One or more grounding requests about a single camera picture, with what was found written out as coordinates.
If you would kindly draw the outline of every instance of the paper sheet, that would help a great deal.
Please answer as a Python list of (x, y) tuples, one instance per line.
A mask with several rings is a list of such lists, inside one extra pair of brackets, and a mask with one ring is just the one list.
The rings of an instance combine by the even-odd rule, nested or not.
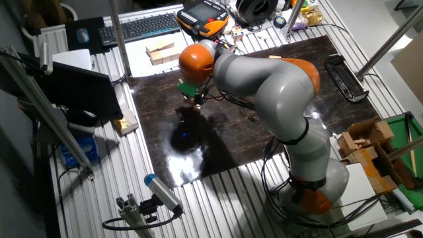
[(140, 77), (153, 75), (157, 72), (161, 72), (172, 67), (179, 65), (178, 60), (170, 61), (167, 63), (160, 63), (158, 65), (153, 65), (151, 63), (150, 57), (145, 52), (146, 47), (154, 43), (159, 42), (160, 40), (174, 40), (175, 48), (182, 51), (186, 47), (186, 41), (184, 35), (181, 32), (176, 32), (173, 34), (166, 34), (163, 36), (156, 36), (152, 38), (146, 38), (144, 40), (138, 40), (135, 42), (126, 43), (126, 52), (128, 53), (128, 59), (130, 61), (130, 67), (132, 76)]
[(90, 57), (90, 51), (88, 49), (54, 54), (53, 61), (86, 70), (91, 70), (93, 64)]

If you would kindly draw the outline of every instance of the computer mouse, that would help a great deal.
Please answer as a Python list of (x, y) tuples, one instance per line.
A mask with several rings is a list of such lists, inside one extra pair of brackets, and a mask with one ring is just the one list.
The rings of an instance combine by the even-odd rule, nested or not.
[(86, 28), (80, 28), (77, 30), (77, 39), (80, 44), (86, 44), (90, 41), (88, 36), (88, 30)]

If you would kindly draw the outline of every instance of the black keyboard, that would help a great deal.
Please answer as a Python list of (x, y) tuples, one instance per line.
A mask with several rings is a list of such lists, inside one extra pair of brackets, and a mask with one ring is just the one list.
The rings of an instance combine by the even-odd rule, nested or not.
[[(121, 27), (125, 42), (141, 40), (180, 30), (178, 20), (173, 13), (127, 22), (121, 24)], [(100, 40), (103, 46), (118, 44), (113, 26), (100, 28), (98, 33), (100, 34)]]

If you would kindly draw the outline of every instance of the blue object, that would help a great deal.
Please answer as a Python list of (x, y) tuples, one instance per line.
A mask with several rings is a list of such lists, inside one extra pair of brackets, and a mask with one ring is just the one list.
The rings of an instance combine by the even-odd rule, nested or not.
[(153, 179), (157, 178), (157, 176), (155, 174), (150, 174), (145, 176), (144, 178), (144, 183), (146, 186), (148, 186), (148, 184), (150, 184), (151, 181), (153, 181)]
[(77, 30), (77, 39), (80, 44), (86, 44), (90, 42), (88, 30), (86, 28), (80, 28)]
[(276, 28), (282, 29), (286, 25), (286, 20), (283, 17), (275, 17), (273, 20), (273, 25)]
[[(81, 149), (84, 151), (85, 155), (88, 157), (89, 161), (93, 161), (98, 158), (97, 145), (95, 143), (94, 137), (87, 136), (77, 139), (77, 143), (81, 146)], [(77, 165), (78, 161), (68, 150), (66, 145), (60, 145), (61, 156), (65, 159), (66, 165)]]

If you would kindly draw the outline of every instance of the black tape roll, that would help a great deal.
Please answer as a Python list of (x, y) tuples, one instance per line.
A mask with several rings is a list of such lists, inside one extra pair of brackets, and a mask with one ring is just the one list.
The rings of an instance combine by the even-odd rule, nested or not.
[(263, 21), (276, 8), (278, 0), (237, 0), (236, 7), (241, 20), (247, 24)]

